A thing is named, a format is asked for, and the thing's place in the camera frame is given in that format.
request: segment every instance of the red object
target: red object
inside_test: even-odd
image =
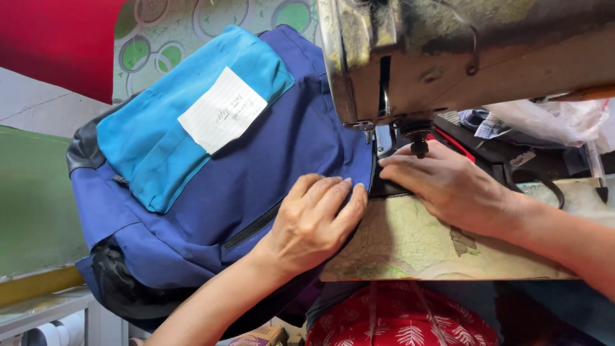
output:
[[[496,346],[474,312],[415,282],[378,281],[318,317],[306,346]]]
[[[113,33],[124,1],[3,1],[0,67],[111,103]]]
[[[474,157],[474,155],[470,154],[470,152],[467,151],[463,147],[463,145],[459,144],[459,142],[457,142],[454,138],[452,138],[451,136],[449,136],[446,133],[444,133],[444,131],[440,130],[439,128],[435,127],[434,129],[435,129],[436,132],[438,132],[439,135],[444,137],[448,143],[450,143],[452,146],[454,146],[455,148],[457,148],[461,152],[463,152],[466,155],[466,158],[469,158],[470,161],[472,161],[473,163],[476,163],[476,158]],[[434,135],[429,134],[427,136],[427,140],[432,140],[432,139],[436,139],[436,138],[434,137]]]

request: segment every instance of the person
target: person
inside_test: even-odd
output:
[[[381,178],[413,191],[429,213],[444,222],[555,260],[601,292],[596,295],[604,302],[605,297],[615,301],[615,229],[508,190],[439,142],[429,141],[429,148],[424,159],[412,156],[409,147],[382,159]],[[367,203],[361,184],[352,188],[352,182],[341,177],[300,177],[271,231],[180,305],[146,345],[215,345],[226,328],[262,298],[332,256],[359,223]],[[306,345],[482,346],[501,341],[483,315],[415,281],[341,284],[349,285],[348,292],[327,299],[327,304],[317,301],[308,313]],[[327,287],[320,298],[325,295]],[[603,335],[615,329],[613,320],[607,323]]]

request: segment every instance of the white lined paper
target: white lined paper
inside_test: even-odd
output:
[[[213,155],[239,138],[266,107],[267,101],[227,66],[212,87],[177,120],[197,144]]]

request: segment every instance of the hand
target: hand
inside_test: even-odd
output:
[[[338,214],[351,188],[350,179],[300,177],[282,201],[271,231],[253,252],[289,279],[318,266],[342,246],[363,217],[367,190],[361,183]]]
[[[519,224],[524,195],[508,190],[444,144],[428,144],[424,159],[412,156],[409,145],[382,159],[380,177],[414,192],[431,215],[463,230],[502,238]]]

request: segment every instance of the sewing machine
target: sewing machine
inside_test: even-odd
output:
[[[615,85],[612,0],[318,0],[318,9],[339,120],[367,143],[388,124],[390,140],[411,141],[420,158],[437,113]]]

